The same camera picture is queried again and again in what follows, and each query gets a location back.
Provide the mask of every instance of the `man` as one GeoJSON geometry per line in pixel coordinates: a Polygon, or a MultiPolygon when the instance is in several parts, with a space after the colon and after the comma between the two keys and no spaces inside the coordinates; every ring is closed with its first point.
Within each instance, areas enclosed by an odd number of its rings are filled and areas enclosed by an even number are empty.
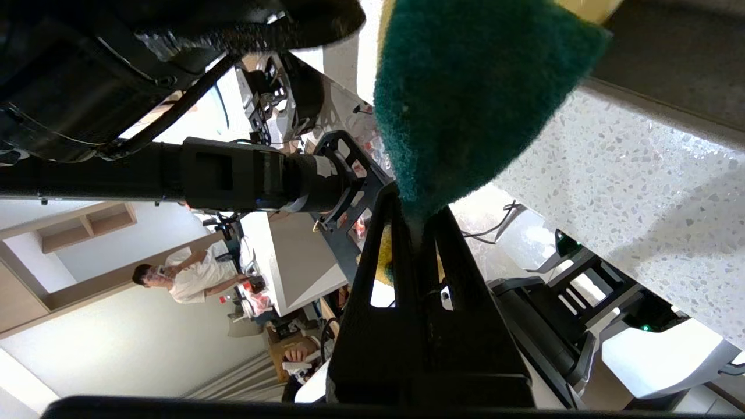
{"type": "Polygon", "coordinates": [[[132,281],[145,288],[165,288],[178,303],[203,303],[206,297],[220,294],[248,279],[235,270],[232,262],[215,260],[215,254],[226,252],[224,242],[214,243],[208,250],[194,254],[185,248],[166,259],[162,273],[157,266],[137,266],[132,281]]]}

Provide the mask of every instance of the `terrazzo countertop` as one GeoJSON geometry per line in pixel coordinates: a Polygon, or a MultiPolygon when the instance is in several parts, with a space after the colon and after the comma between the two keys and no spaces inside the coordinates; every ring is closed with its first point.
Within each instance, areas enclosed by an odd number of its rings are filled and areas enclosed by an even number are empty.
{"type": "MultiPolygon", "coordinates": [[[[298,55],[372,103],[380,2],[361,4],[358,37],[298,55]]],[[[745,141],[732,142],[741,133],[695,134],[603,89],[577,88],[493,183],[745,348],[745,141]]]]}

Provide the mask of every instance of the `wooden shelf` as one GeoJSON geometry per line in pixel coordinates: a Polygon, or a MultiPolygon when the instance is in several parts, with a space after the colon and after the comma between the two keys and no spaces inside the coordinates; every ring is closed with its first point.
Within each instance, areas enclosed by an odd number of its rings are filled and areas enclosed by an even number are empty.
{"type": "Polygon", "coordinates": [[[42,252],[52,253],[136,223],[132,206],[121,203],[45,226],[37,232],[42,237],[42,252]]]}

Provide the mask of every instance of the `green scouring pad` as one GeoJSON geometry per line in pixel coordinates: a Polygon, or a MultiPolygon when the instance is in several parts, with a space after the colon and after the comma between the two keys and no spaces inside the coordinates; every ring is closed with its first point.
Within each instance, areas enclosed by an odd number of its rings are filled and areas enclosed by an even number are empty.
{"type": "Polygon", "coordinates": [[[375,115],[407,219],[424,221],[507,167],[609,38],[549,0],[397,0],[375,115]]]}

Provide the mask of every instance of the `white wall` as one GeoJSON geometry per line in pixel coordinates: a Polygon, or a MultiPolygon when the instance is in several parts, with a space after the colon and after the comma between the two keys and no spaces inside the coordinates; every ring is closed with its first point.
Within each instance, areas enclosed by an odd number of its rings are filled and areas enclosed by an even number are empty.
{"type": "Polygon", "coordinates": [[[39,415],[0,388],[0,419],[39,419],[39,415]]]}
{"type": "Polygon", "coordinates": [[[56,252],[76,281],[89,280],[209,234],[186,208],[134,202],[137,224],[56,252]]]}
{"type": "Polygon", "coordinates": [[[178,397],[265,350],[229,338],[216,297],[178,304],[164,289],[132,287],[0,341],[60,397],[178,397]]]}
{"type": "Polygon", "coordinates": [[[49,201],[48,204],[42,205],[36,200],[4,199],[0,201],[2,208],[0,231],[97,203],[95,201],[49,201]]]}
{"type": "Polygon", "coordinates": [[[10,237],[4,242],[47,292],[59,291],[76,283],[55,253],[42,252],[42,238],[36,231],[10,237]]]}

